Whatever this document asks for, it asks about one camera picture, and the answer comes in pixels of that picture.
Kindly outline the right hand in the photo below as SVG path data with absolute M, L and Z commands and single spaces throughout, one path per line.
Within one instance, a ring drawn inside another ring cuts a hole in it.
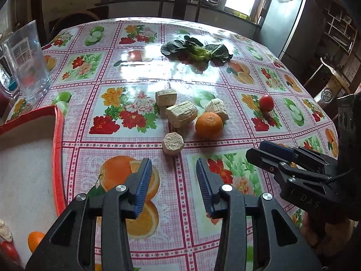
M 345 219 L 337 224 L 321 223 L 316 230 L 317 217 L 305 212 L 301 233 L 317 255 L 331 257 L 340 252 L 350 241 L 355 221 Z

